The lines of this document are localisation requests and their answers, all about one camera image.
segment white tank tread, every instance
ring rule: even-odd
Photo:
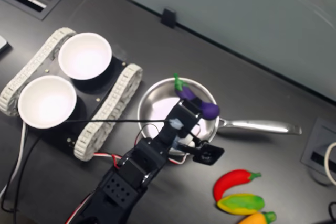
[[[116,120],[133,97],[142,79],[142,68],[129,64],[119,75],[110,94],[93,120]],[[116,123],[88,123],[79,135],[74,149],[74,155],[82,161],[92,159]]]
[[[56,30],[47,39],[27,65],[2,90],[0,111],[9,116],[18,116],[17,101],[22,89],[28,84],[27,80],[48,57],[54,59],[62,44],[75,34],[75,31],[64,27]]]

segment orange toy vegetable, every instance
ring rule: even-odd
[[[270,224],[277,219],[275,212],[257,212],[242,220],[239,224]]]

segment pan handle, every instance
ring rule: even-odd
[[[268,121],[268,120],[229,121],[223,118],[219,118],[218,128],[224,128],[224,127],[231,127],[231,128],[234,127],[240,129],[278,133],[278,134],[292,134],[292,135],[302,134],[302,129],[298,125],[278,121]]]

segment toy mango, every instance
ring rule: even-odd
[[[246,217],[239,224],[270,224],[276,221],[277,215],[275,212],[257,212]]]
[[[252,215],[263,209],[263,198],[254,194],[231,194],[220,199],[217,206],[229,214]]]

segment white wall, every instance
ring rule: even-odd
[[[336,0],[135,0],[336,100]]]

